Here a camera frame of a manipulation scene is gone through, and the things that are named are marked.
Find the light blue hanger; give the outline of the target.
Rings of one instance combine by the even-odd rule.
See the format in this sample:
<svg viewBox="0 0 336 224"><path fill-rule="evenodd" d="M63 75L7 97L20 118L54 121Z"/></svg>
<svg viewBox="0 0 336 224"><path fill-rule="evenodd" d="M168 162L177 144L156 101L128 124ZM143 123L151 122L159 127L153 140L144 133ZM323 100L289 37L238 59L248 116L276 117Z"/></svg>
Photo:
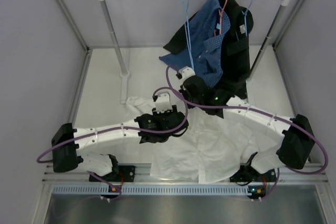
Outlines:
<svg viewBox="0 0 336 224"><path fill-rule="evenodd" d="M186 37L186 47L187 47L188 55L190 58L191 68L194 70L194 60L192 56L191 34L190 34L190 24L189 24L189 14L188 14L190 0L181 0L181 1L182 1L182 5L184 8L184 14L185 14L184 30L185 30L185 37Z"/></svg>

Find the white shirt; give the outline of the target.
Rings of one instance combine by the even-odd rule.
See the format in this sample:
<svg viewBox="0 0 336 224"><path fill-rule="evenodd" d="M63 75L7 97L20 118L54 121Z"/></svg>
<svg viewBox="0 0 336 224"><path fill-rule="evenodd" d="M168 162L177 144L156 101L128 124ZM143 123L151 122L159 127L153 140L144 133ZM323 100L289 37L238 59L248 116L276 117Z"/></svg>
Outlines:
<svg viewBox="0 0 336 224"><path fill-rule="evenodd" d="M241 123L207 115L198 108L189 111L188 122L186 133L165 143L123 143L120 161L157 164L162 169L196 169L205 171L206 179L211 178L212 170L230 178L259 150L252 130Z"/></svg>

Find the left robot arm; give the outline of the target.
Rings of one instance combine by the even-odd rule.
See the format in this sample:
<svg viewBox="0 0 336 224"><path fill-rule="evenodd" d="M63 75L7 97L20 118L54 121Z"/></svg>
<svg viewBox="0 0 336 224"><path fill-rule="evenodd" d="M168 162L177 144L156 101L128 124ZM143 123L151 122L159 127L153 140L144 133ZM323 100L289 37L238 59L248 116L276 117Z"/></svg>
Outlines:
<svg viewBox="0 0 336 224"><path fill-rule="evenodd" d="M176 106L163 113L153 111L98 128L80 129L66 123L51 140L53 171L65 173L79 168L111 182L118 177L118 161L112 154L103 154L103 150L127 141L165 143L170 137L183 135L188 126L187 117Z"/></svg>

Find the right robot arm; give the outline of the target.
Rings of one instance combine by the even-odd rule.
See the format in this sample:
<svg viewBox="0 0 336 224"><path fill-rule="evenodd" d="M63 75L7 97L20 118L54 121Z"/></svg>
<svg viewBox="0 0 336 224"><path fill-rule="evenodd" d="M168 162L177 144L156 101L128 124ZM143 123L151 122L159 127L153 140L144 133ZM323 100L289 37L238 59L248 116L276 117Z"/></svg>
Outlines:
<svg viewBox="0 0 336 224"><path fill-rule="evenodd" d="M257 180L263 173L284 166L295 170L304 168L314 147L313 131L307 117L301 114L294 118L277 117L267 115L265 111L257 112L255 106L226 90L209 87L194 73L178 73L176 76L182 82L179 92L191 106L198 105L209 115L241 123L276 143L251 154L244 168L248 179Z"/></svg>

